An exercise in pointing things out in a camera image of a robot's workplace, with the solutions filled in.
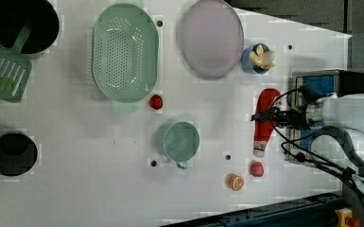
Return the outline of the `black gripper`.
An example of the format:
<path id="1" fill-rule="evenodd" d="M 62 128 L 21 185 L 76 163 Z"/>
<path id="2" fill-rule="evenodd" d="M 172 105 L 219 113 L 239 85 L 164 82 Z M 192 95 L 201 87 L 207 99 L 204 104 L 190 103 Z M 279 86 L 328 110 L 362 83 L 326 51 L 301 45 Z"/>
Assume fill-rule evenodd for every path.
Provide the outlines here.
<path id="1" fill-rule="evenodd" d="M 308 130 L 306 121 L 306 106 L 292 106 L 287 111 L 281 111 L 277 107 L 271 107 L 265 113 L 256 113 L 251 116 L 251 121 L 274 120 L 279 128 L 290 128 L 293 130 Z"/>

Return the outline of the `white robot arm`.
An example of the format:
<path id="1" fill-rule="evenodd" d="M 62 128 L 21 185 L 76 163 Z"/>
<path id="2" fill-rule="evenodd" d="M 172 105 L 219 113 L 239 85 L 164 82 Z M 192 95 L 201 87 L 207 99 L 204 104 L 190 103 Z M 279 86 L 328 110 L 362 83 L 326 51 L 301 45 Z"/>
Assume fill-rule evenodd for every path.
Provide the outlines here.
<path id="1" fill-rule="evenodd" d="M 314 131 L 326 127 L 352 130 L 357 134 L 355 141 L 359 136 L 364 138 L 364 94 L 332 94 L 286 111 L 270 105 L 264 111 L 253 114 L 251 121 L 268 121 L 278 127 L 297 131 Z M 358 151 L 357 154 L 364 160 L 364 151 Z"/>

